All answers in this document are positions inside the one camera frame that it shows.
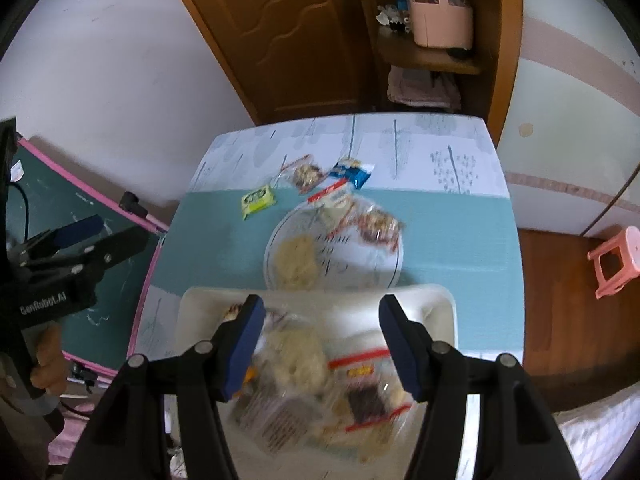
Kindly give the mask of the operator hand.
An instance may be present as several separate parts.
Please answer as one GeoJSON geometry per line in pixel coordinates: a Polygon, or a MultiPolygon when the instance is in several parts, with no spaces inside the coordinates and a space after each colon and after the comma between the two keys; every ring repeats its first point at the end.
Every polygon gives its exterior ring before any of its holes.
{"type": "Polygon", "coordinates": [[[58,324],[49,326],[36,348],[37,366],[30,375],[32,385],[51,396],[60,396],[67,388],[68,367],[62,352],[62,332],[58,324]]]}

